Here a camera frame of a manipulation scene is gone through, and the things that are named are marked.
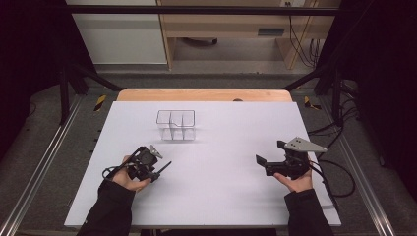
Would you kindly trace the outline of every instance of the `forearm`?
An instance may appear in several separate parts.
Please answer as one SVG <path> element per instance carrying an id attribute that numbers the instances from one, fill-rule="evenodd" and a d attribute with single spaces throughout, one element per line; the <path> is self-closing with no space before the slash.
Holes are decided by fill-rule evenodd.
<path id="1" fill-rule="evenodd" d="M 323 214 L 316 192 L 306 190 L 285 196 L 289 211 L 288 231 L 290 236 L 333 235 Z"/>
<path id="2" fill-rule="evenodd" d="M 135 192 L 104 180 L 97 202 L 89 211 L 79 236 L 128 235 L 132 223 L 131 206 Z"/>

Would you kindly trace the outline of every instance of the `wooden panel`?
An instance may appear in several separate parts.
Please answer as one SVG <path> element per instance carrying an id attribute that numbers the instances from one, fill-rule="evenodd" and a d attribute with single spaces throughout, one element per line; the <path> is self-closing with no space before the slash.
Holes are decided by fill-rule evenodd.
<path id="1" fill-rule="evenodd" d="M 287 90 L 278 89 L 126 89 L 118 101 L 292 101 Z"/>

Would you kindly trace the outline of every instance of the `transparent container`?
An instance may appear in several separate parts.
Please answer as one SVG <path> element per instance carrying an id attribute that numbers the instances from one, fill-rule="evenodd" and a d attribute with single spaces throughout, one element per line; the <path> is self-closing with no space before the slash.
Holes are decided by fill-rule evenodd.
<path id="1" fill-rule="evenodd" d="M 196 138 L 194 110 L 159 110 L 156 124 L 163 140 L 190 141 Z"/>

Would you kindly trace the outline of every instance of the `wooden cabinet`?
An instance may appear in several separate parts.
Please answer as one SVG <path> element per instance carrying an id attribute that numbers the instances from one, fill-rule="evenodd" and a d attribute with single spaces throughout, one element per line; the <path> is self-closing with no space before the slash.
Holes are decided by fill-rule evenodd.
<path id="1" fill-rule="evenodd" d="M 279 7 L 281 0 L 157 0 L 159 6 L 246 6 Z M 340 0 L 305 0 L 303 7 L 338 7 Z M 298 43 L 305 38 L 326 39 L 333 17 L 293 16 L 290 42 L 288 16 L 240 15 L 160 15 L 168 67 L 172 68 L 175 40 L 178 37 L 275 37 L 287 69 L 297 60 Z"/>

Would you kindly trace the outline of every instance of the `black and yellow tape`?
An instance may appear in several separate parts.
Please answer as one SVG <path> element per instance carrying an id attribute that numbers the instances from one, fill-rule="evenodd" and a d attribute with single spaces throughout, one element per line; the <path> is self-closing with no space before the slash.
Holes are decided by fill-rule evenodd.
<path id="1" fill-rule="evenodd" d="M 313 109 L 316 109 L 316 110 L 322 110 L 322 107 L 320 105 L 313 105 L 310 102 L 310 98 L 308 96 L 304 96 L 304 106 L 309 107 L 309 108 L 313 108 Z"/>
<path id="2" fill-rule="evenodd" d="M 101 106 L 103 105 L 105 100 L 105 95 L 101 95 L 98 98 L 97 104 L 95 105 L 94 111 L 99 111 L 101 109 Z"/>

